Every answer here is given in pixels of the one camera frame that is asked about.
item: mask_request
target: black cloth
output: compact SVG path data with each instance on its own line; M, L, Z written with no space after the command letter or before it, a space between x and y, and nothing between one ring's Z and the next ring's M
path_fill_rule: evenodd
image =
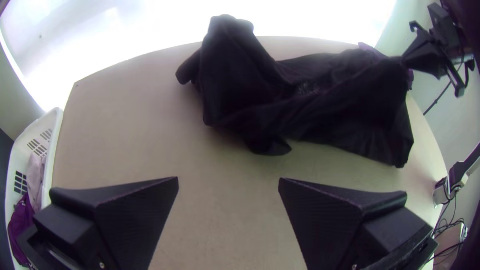
M201 48L176 72L201 93L206 125L238 134L261 155L287 154L283 138L290 138L398 168L407 163L414 138L400 58L354 49L275 61L253 29L213 17Z

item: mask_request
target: cable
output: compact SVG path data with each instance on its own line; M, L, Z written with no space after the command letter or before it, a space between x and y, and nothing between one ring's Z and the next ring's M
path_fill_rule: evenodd
M438 222L435 226L435 229L433 230L431 236L432 238L437 238L439 237L440 235L442 235L445 231L447 231L448 229L450 228L453 228L457 225L460 225L460 224L463 224L465 225L465 220L463 218L459 218L457 219L455 222L454 222L454 219L455 219L455 215L457 213L457 193L459 192L460 190L460 187L455 187L452 191L452 194L453 194L453 198L448 198L448 202L445 203L446 207L445 209L443 210L443 212L441 213L440 217L438 218ZM447 211L447 209L449 208L450 206L450 202L453 201L455 199L455 209L453 210L453 215L451 217L451 220L450 222L447 221L446 218L443 218L445 212Z
M446 248L444 250L442 250L441 252L437 253L435 256L433 256L432 258L430 258L427 263L429 263L431 260L435 259L435 258L438 258L438 257L444 257L444 253L448 252L448 251L451 251L452 249L455 249L457 247L460 247L461 245L463 245L464 243L458 243L458 244L454 244L452 245L451 247L449 248Z
M457 193L455 193L455 208L453 209L453 215L451 216L450 219L450 224L454 222L455 214L457 213Z
M462 63L460 64L460 66L459 66L458 69L456 70L457 72L460 71L460 69L462 68L463 64L464 64L464 63L463 63L463 61L462 61ZM426 116L426 115L430 112L430 110L433 109L433 107L434 107L435 105L437 105L437 103L439 102L439 100L443 97L443 95L445 94L445 92L447 92L447 90L449 89L449 87L450 87L451 85L452 85L452 81L450 81L450 82L446 85L445 89L443 89L443 91L442 91L442 92L440 93L440 95L435 99L435 101L430 105L430 107L428 107L428 109L426 109L426 111L423 113L424 116Z

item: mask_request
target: tabletop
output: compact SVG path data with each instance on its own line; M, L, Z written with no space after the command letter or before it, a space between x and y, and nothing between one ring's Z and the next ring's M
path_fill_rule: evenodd
M357 46L259 37L276 60ZM435 137L410 95L415 143L402 169L328 145L289 141L284 156L250 152L205 126L202 102L175 72L200 43L155 51L78 81L65 108L53 186L86 189L179 177L180 190L150 269L306 269L278 193L280 177L370 192L406 191L406 207L435 226L436 181L447 175ZM431 269L431 263L425 269Z

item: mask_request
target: bright light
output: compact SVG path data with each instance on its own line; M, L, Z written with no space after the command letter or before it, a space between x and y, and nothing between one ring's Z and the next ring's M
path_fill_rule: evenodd
M48 111L64 108L73 84L90 74L149 52L202 41L212 16L248 20L257 36L374 47L394 5L395 0L11 0L0 28L25 87Z

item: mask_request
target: basket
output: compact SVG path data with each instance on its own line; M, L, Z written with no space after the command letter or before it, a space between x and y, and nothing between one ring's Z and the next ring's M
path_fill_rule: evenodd
M15 205L27 193L27 165L32 153L39 157L46 156L41 207L43 209L51 204L49 191L52 188L55 152L63 116L64 112L61 109L54 108L42 118L30 124L15 140L10 154L5 187L6 227L9 226ZM11 247L10 254L16 270L26 269L17 263L17 260L13 257Z

